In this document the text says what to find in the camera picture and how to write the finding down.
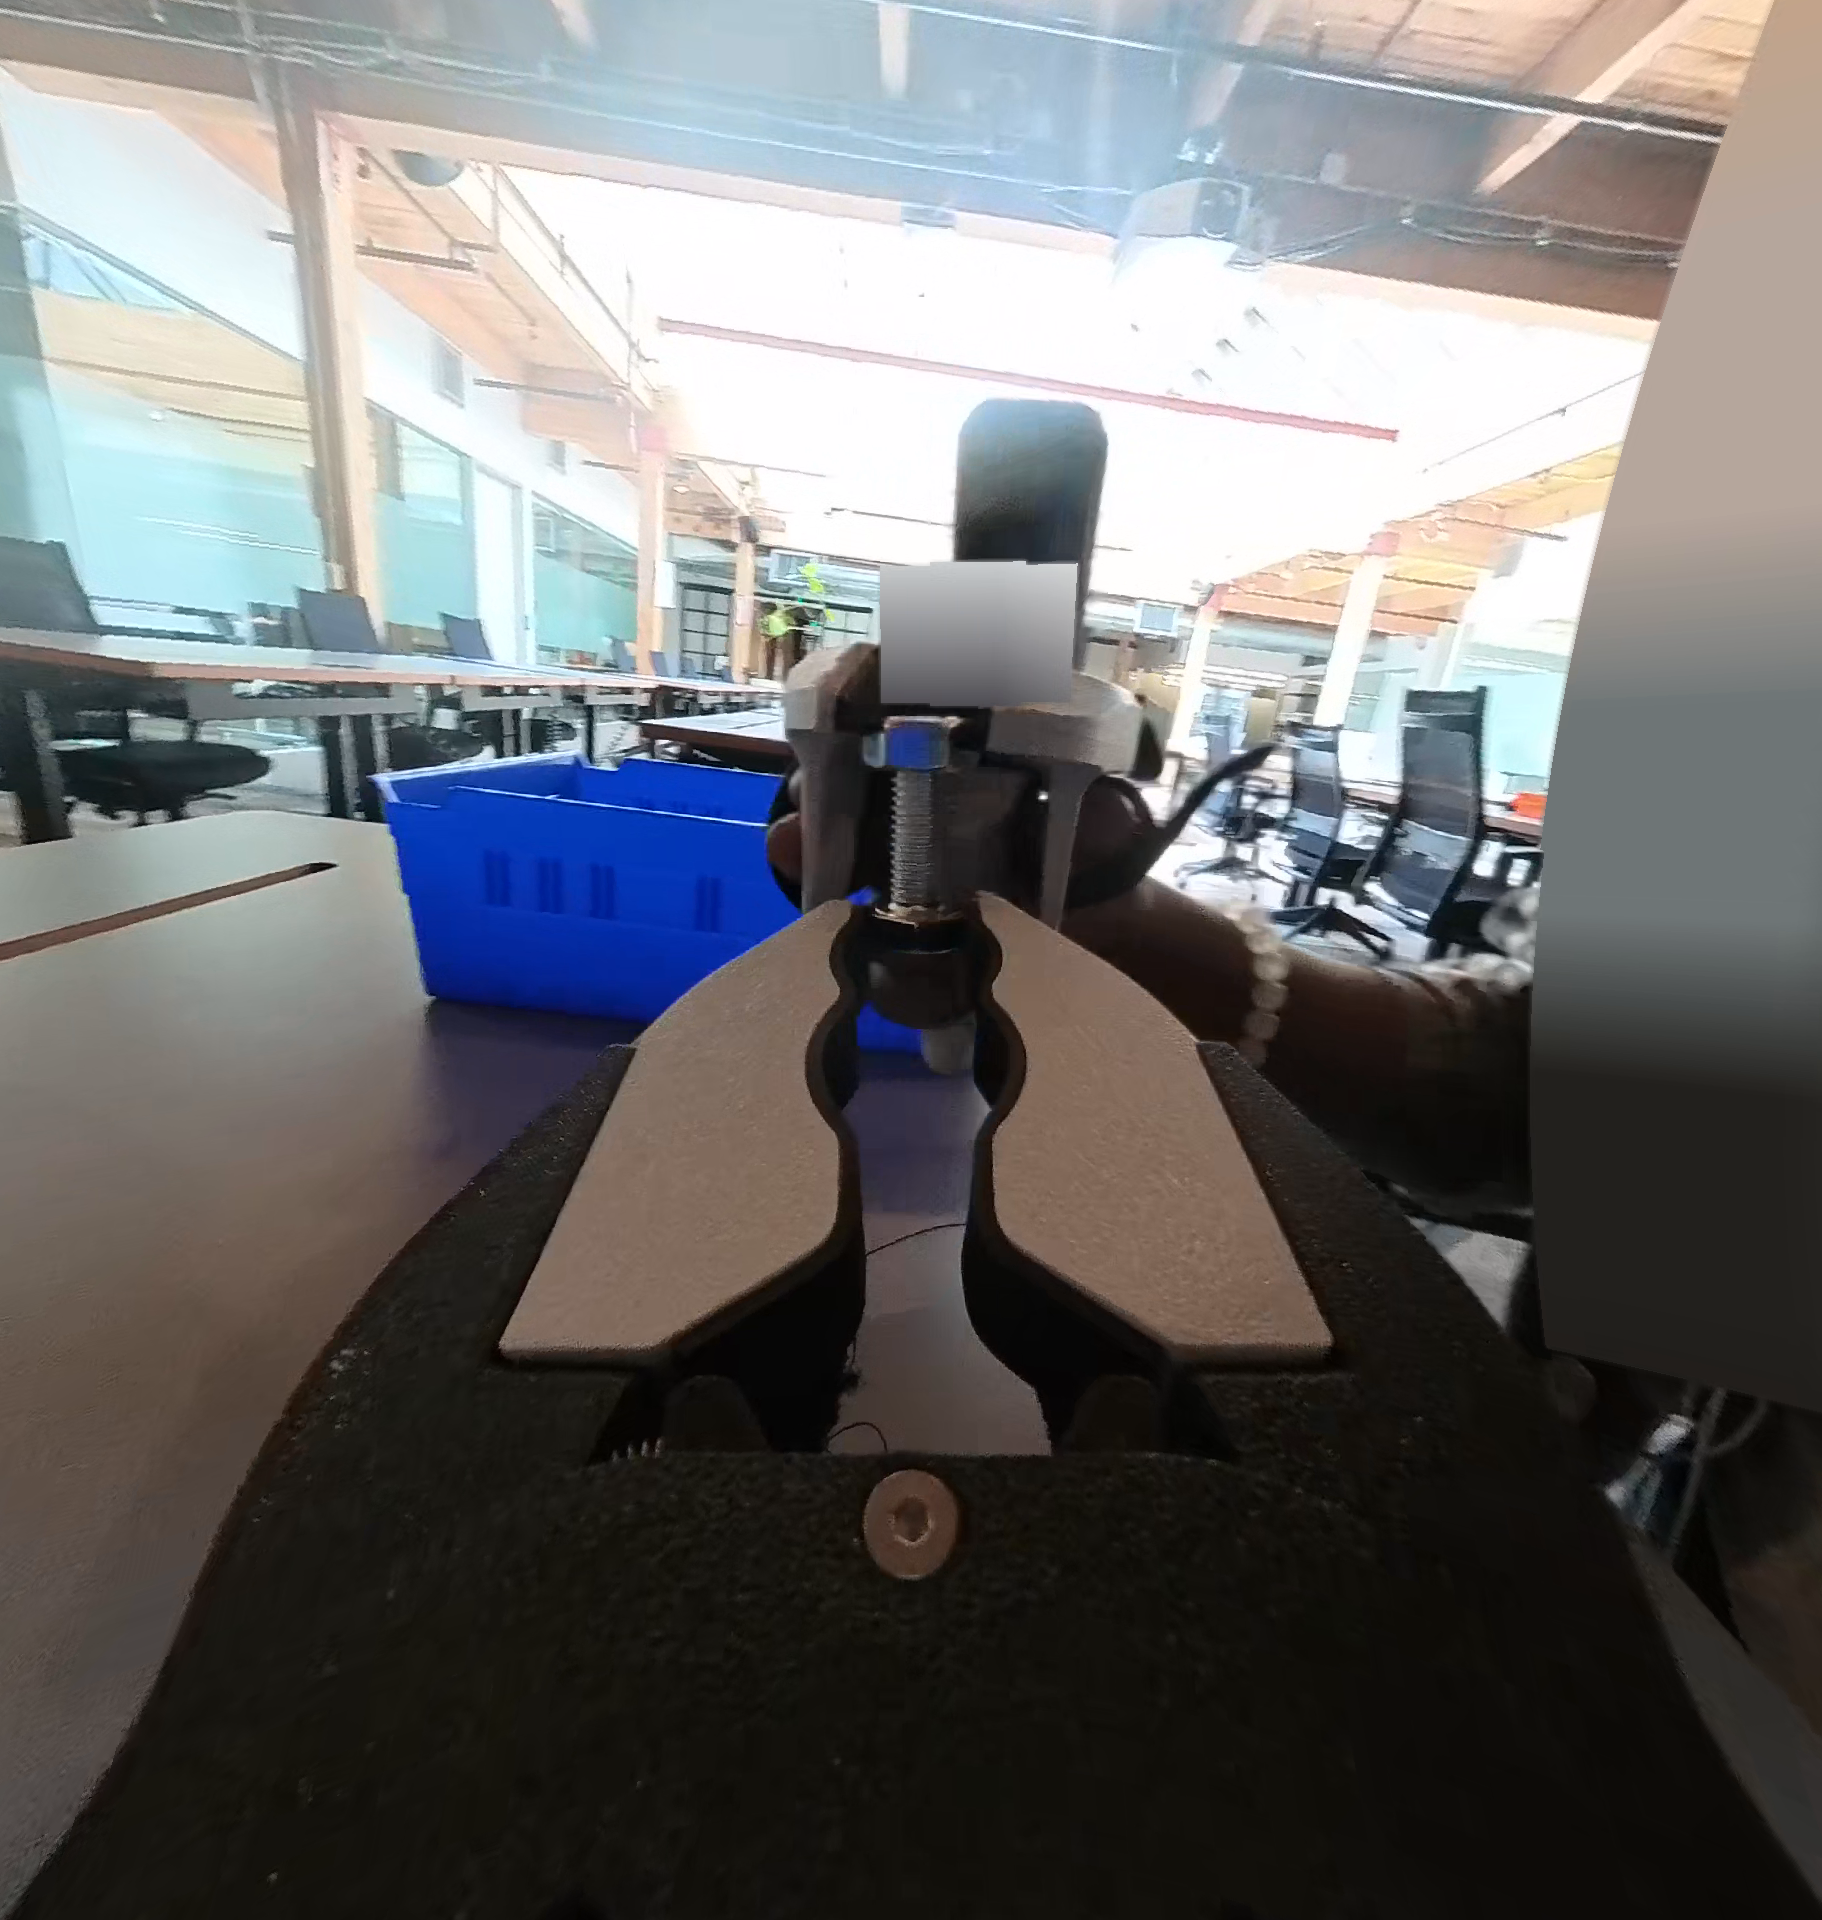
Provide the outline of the blue plastic bin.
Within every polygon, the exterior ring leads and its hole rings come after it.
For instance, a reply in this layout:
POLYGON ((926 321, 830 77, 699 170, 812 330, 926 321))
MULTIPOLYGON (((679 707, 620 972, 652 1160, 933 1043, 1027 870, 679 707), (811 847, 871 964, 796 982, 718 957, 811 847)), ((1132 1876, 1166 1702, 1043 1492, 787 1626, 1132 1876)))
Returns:
POLYGON ((777 776, 631 758, 476 760, 373 780, 430 998, 652 1023, 732 1059, 843 1009, 835 927, 793 934, 764 833, 777 776))

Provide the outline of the person's right forearm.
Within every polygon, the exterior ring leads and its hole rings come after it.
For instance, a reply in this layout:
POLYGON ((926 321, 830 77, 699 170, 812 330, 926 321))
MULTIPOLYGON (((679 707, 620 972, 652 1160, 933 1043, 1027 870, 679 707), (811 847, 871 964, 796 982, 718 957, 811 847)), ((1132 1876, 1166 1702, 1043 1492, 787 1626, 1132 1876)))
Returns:
POLYGON ((1500 902, 1491 952, 1362 966, 1260 943, 1267 1082, 1390 1190, 1440 1212, 1532 1212, 1531 998, 1541 890, 1500 902))

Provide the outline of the ceiling projector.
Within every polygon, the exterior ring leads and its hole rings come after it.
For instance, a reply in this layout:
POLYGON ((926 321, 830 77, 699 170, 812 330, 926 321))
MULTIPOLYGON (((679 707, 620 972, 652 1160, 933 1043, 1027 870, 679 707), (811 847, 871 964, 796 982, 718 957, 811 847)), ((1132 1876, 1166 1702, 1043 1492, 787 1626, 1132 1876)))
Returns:
POLYGON ((1253 188, 1234 175, 1203 173, 1159 182, 1123 211, 1116 232, 1116 275, 1154 252, 1212 252, 1219 264, 1248 252, 1253 230, 1253 188))

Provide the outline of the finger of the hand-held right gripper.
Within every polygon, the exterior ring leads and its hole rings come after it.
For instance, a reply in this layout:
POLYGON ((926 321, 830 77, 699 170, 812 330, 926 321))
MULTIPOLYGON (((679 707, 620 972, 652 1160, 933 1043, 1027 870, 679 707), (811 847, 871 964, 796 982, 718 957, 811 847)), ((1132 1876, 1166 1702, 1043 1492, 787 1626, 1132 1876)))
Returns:
POLYGON ((891 790, 866 762, 880 732, 880 650, 823 650, 787 675, 782 721, 795 772, 798 906, 876 890, 889 865, 891 790))
POLYGON ((1040 924, 1063 924, 1075 835, 1099 780, 1127 778, 1138 762, 1143 712, 1120 684, 1072 676, 1068 696, 992 710, 987 758, 1020 774, 1004 874, 1040 924))

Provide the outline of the brown office desk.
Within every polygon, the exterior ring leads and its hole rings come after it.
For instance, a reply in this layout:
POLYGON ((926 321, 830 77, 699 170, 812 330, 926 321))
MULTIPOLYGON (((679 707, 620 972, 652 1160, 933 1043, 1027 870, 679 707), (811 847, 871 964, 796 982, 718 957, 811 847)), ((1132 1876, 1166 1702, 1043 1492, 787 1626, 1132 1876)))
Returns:
POLYGON ((780 774, 795 765, 780 710, 732 710, 644 719, 638 740, 649 758, 681 758, 738 772, 780 774))

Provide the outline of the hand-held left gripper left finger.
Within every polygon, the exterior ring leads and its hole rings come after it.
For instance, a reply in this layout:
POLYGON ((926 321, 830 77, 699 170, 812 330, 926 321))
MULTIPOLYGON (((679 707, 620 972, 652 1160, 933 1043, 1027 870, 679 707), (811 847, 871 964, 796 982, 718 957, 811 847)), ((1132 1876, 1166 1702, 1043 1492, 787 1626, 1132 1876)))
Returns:
POLYGON ((859 909, 709 972, 631 1046, 500 1354, 835 1389, 866 1304, 844 1108, 859 909))

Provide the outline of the person's right hand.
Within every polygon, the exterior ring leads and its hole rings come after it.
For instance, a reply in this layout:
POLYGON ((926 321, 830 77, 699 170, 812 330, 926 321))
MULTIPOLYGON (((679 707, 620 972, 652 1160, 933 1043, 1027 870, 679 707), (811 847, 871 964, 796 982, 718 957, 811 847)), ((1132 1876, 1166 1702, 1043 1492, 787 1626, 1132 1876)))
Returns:
POLYGON ((1273 1037, 1273 1011, 1260 998, 1253 938, 1234 920, 1152 879, 1159 824, 1134 783, 1099 780, 1077 824, 1061 932, 1123 972, 1186 1032, 1232 1046, 1260 1068, 1273 1037))

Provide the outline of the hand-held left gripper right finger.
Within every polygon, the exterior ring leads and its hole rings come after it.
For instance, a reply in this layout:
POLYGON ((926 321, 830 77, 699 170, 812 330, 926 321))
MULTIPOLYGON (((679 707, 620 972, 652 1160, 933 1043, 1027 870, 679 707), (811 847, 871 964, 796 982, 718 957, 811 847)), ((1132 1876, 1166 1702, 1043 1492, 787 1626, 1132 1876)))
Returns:
POLYGON ((1182 1020, 1015 904, 976 906, 963 1295, 1042 1412, 1100 1382, 1303 1373, 1330 1327, 1182 1020))

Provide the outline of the steel hex bolt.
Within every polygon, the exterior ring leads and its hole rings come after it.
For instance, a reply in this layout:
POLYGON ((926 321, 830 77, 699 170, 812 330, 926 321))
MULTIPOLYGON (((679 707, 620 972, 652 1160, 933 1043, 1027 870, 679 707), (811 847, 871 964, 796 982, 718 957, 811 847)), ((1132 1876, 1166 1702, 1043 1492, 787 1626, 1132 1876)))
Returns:
POLYGON ((940 712, 887 717, 860 744, 867 771, 889 778, 891 851, 885 902, 951 902, 946 772, 965 721, 940 712))

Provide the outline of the wooden support post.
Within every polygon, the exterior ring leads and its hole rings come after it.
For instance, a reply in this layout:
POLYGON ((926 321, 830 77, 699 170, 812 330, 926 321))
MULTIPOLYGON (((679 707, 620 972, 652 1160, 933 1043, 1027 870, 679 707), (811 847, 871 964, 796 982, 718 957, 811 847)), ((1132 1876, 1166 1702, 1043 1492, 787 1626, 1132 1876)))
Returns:
POLYGON ((356 268, 354 148, 299 68, 267 72, 281 193, 292 218, 302 365, 329 588, 382 621, 361 278, 356 268))

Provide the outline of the long office desk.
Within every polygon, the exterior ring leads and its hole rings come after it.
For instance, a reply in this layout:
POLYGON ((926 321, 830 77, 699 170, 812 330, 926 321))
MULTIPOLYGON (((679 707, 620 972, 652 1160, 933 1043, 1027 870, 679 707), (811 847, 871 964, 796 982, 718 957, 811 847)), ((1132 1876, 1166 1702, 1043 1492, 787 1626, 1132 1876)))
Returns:
POLYGON ((320 724, 327 815, 340 820, 373 815, 366 783, 391 767, 386 724, 421 719, 436 703, 482 717, 494 748, 523 755, 535 714, 578 710, 594 744, 599 710, 640 710, 663 719, 679 698, 734 710, 770 707, 780 698, 777 684, 757 680, 722 684, 555 664, 476 668, 411 655, 352 662, 188 636, 103 636, 85 643, 69 662, 105 669, 146 692, 167 692, 197 724, 247 719, 320 724))

